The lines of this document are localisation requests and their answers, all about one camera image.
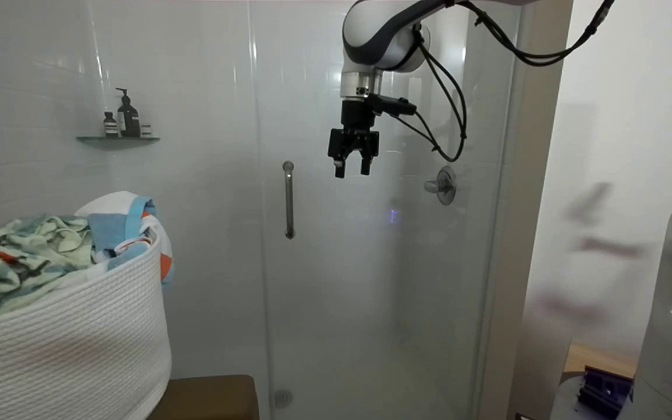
shower door handle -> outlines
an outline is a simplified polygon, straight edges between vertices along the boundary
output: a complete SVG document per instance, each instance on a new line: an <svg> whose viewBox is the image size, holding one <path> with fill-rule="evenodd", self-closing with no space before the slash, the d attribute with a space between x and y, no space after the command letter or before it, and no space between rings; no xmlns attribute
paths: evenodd
<svg viewBox="0 0 672 420"><path fill-rule="evenodd" d="M294 163L286 161L287 239L294 239Z"/></svg>

white basket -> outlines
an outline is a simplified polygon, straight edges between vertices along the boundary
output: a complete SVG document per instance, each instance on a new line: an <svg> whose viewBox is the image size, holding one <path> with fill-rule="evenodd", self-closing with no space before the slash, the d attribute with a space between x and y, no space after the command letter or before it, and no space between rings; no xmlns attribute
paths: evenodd
<svg viewBox="0 0 672 420"><path fill-rule="evenodd" d="M147 417L171 378L160 247L0 315L0 420Z"/></svg>

shower enclosure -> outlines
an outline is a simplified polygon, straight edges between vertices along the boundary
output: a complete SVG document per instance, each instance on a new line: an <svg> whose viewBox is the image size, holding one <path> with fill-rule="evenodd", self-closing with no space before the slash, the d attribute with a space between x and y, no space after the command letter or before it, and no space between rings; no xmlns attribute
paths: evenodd
<svg viewBox="0 0 672 420"><path fill-rule="evenodd" d="M428 21L470 100L451 205L425 191L446 163L391 120L374 175L352 157L337 180L351 4L0 0L0 225L149 193L175 241L178 378L251 373L276 420L475 417L516 61L463 10ZM520 7L483 7L518 32ZM114 86L160 143L75 141L119 106ZM385 75L384 91L457 147L428 67Z"/></svg>

wooden stool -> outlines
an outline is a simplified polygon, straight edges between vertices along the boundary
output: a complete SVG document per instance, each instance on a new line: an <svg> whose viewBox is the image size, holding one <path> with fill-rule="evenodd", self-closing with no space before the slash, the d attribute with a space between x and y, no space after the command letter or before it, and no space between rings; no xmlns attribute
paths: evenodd
<svg viewBox="0 0 672 420"><path fill-rule="evenodd" d="M251 375L171 381L149 420L260 420Z"/></svg>

glass shower door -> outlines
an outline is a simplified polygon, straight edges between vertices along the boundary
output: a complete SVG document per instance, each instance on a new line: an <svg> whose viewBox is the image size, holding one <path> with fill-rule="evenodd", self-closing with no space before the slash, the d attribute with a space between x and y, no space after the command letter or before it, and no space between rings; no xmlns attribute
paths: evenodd
<svg viewBox="0 0 672 420"><path fill-rule="evenodd" d="M356 155L348 177L337 180L327 144L342 127L342 23L351 4L251 4L273 417L470 417L514 61L486 35L470 38L461 10L429 21L433 52L472 100L455 203L422 190L444 161L395 122L379 124L374 175L358 172ZM507 17L507 28L518 23L512 7L493 15ZM457 138L428 67L385 75L384 91L408 95L440 135Z"/></svg>

